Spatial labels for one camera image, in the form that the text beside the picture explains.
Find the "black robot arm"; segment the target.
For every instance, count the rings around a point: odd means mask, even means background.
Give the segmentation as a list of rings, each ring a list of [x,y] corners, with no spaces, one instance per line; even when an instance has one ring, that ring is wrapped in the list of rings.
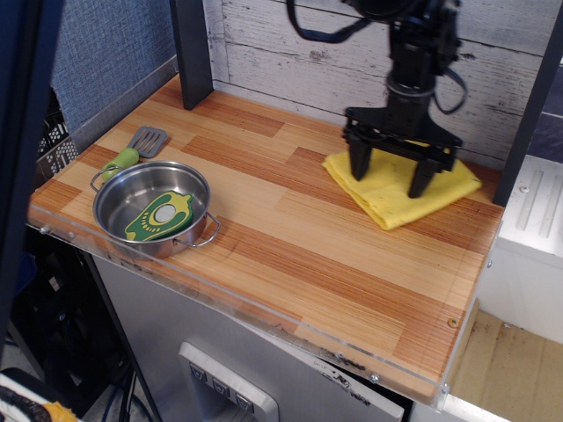
[[[420,197],[435,174],[452,170],[463,143],[432,121],[429,106],[437,100],[437,77],[464,84],[450,69],[461,44],[458,7],[457,1],[355,3],[366,18],[389,23],[392,60],[385,107],[349,107],[345,111],[343,136],[356,180],[365,176],[373,149],[417,163],[408,193],[411,198]]]

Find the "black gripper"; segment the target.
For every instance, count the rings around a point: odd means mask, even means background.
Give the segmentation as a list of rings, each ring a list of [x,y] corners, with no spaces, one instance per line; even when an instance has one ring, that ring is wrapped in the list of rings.
[[[343,136],[348,143],[351,172],[360,181],[369,168],[373,149],[419,162],[408,193],[419,198],[427,189],[435,171],[452,171],[461,140],[438,126],[428,108],[435,87],[390,85],[386,106],[349,107]]]

